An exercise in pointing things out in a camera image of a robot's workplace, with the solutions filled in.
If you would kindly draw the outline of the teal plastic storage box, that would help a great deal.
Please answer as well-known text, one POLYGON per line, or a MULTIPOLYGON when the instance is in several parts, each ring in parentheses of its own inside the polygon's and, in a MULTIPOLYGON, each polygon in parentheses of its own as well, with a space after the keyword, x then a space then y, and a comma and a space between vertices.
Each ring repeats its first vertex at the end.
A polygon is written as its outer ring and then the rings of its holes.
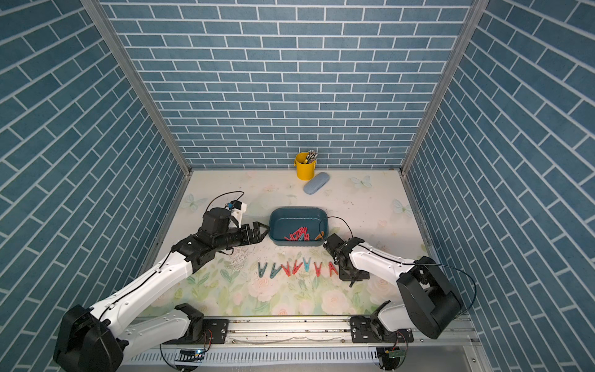
POLYGON ((277 246, 320 246, 328 237, 328 215, 315 207, 281 207, 271 213, 270 228, 269 237, 277 246), (302 226, 308 228, 309 241, 285 240, 302 226), (315 240, 320 232, 324 232, 324 238, 315 240))

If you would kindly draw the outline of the teal clothespin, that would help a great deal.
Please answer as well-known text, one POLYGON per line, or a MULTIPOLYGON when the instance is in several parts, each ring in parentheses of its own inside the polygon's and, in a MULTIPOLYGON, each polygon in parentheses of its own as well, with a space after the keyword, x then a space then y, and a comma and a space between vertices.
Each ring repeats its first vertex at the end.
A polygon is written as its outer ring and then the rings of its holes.
POLYGON ((311 264, 311 258, 306 259, 304 257, 303 258, 303 265, 304 265, 305 272, 309 272, 310 264, 311 264))

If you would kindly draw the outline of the grey-teal clothespin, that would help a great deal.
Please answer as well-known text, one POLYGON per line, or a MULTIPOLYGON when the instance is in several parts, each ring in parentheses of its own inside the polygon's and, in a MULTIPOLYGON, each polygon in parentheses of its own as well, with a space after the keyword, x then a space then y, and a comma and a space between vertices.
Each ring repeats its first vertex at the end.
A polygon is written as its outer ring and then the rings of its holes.
POLYGON ((282 270, 282 266, 277 266, 276 263, 273 264, 272 268, 271 268, 271 273, 270 273, 270 279, 274 279, 279 272, 282 270))
POLYGON ((262 278, 266 274, 268 263, 267 262, 265 262, 265 263, 258 262, 257 264, 258 264, 258 267, 257 267, 258 276, 259 276, 259 278, 262 278))

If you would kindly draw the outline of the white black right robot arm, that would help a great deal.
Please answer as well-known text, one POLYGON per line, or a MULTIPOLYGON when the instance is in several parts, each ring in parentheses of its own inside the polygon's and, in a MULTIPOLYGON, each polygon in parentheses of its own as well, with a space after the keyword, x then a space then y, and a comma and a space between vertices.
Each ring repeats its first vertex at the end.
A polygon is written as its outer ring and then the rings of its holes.
POLYGON ((411 328, 438 339, 463 312, 460 292, 431 257, 404 259, 361 238, 343 240, 336 234, 329 236, 324 248, 339 267, 341 281, 353 285, 373 275, 395 286, 401 295, 401 304, 386 300, 370 316, 350 318, 354 343, 411 342, 407 335, 411 328))

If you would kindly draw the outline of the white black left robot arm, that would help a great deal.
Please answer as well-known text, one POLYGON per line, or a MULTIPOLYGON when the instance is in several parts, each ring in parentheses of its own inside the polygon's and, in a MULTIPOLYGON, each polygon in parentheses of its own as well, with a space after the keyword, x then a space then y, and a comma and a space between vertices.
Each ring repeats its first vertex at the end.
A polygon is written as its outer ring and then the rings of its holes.
POLYGON ((85 308, 76 305, 63 316, 54 361, 65 371, 116 371, 136 355, 168 342, 216 343, 218 332, 188 303, 163 316, 137 323, 149 305, 215 258, 218 252, 261 243, 268 225, 242 222, 245 206, 214 208, 204 213, 198 231, 172 246, 147 272, 108 298, 85 308))

